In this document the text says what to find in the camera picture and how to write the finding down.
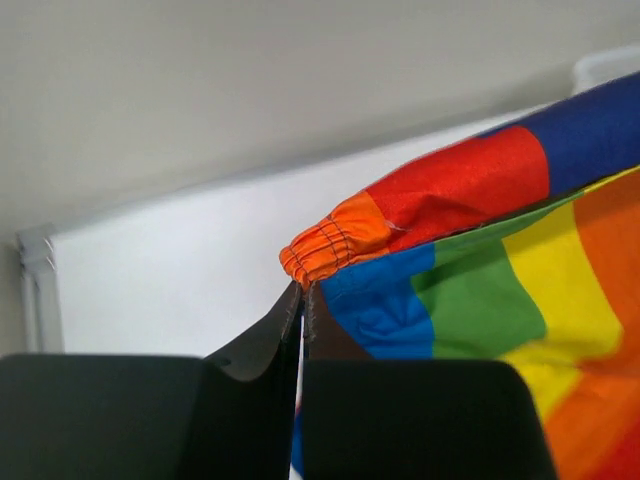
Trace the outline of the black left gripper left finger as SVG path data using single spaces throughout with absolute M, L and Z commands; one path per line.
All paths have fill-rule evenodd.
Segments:
M 203 357 L 21 354 L 1 362 L 5 479 L 285 479 L 302 292 Z

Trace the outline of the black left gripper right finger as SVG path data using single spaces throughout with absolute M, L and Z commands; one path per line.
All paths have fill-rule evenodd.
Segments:
M 305 298 L 305 479 L 553 479 L 532 396 L 510 365 L 379 360 Z

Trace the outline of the rainbow striped shorts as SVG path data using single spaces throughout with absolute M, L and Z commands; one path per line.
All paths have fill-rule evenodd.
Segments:
M 313 354 L 501 360 L 563 479 L 639 475 L 639 77 L 421 156 L 280 253 Z

